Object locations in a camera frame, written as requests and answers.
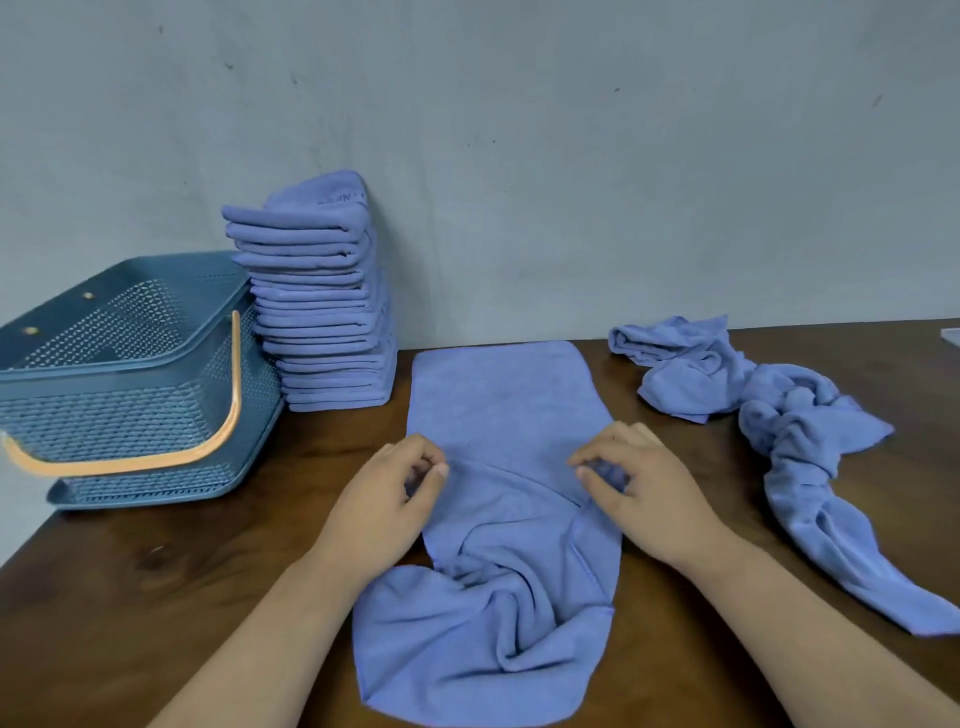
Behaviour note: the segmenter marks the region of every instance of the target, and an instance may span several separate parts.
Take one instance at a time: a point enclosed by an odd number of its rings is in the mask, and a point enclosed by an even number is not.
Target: hand
[[[337,498],[313,551],[364,589],[413,545],[448,473],[444,452],[422,435],[383,446]],[[404,484],[420,477],[408,498]]]
[[[630,476],[622,495],[584,465],[597,458]],[[690,471],[646,425],[608,425],[567,462],[578,466],[584,488],[628,539],[676,569],[709,557],[732,535]]]

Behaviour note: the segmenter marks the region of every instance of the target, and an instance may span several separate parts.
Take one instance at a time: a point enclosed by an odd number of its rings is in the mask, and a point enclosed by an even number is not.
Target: wood grain
[[[735,331],[752,359],[832,377],[897,433],[841,464],[836,491],[873,520],[886,555],[960,603],[960,349],[903,322]],[[735,418],[698,426],[636,397],[643,370],[576,342],[611,414],[643,421],[694,472],[721,518],[953,696],[960,639],[918,639],[838,589],[792,547],[762,492],[766,461]],[[249,480],[212,501],[52,517],[0,570],[0,725],[143,726],[302,555],[347,481],[405,432],[414,352],[390,403],[281,417]],[[427,564],[422,545],[407,562]],[[616,617],[568,726],[788,725],[726,625],[675,572],[625,545]],[[359,701],[349,625],[305,726],[398,725]]]

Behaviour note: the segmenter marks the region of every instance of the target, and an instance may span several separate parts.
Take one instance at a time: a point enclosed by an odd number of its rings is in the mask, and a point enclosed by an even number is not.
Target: forearm
[[[681,571],[750,652],[798,728],[960,725],[960,709],[739,537]]]
[[[324,554],[291,565],[151,728],[293,728],[362,585]]]

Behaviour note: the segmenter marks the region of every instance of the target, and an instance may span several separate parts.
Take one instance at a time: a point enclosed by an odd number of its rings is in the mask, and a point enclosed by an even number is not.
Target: blue plastic basket
[[[253,337],[249,288],[227,252],[138,257],[0,328],[0,429],[29,457],[63,470],[192,449],[222,431],[232,404],[231,316],[239,314],[242,397],[226,441],[176,467],[65,475],[51,503],[194,500],[242,480],[282,408],[273,362]]]

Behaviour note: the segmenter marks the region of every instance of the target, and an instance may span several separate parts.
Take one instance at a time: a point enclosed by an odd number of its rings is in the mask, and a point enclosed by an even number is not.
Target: orange basket handle
[[[44,477],[83,477],[86,475],[116,475],[135,473],[154,468],[174,468],[177,465],[195,463],[216,451],[225,443],[240,420],[241,393],[243,391],[240,363],[240,313],[230,314],[230,410],[220,429],[199,445],[176,452],[159,452],[156,455],[138,455],[136,457],[118,457],[113,460],[81,460],[73,463],[52,463],[39,460],[25,451],[10,435],[3,435],[3,445],[7,455],[17,467],[34,475]]]

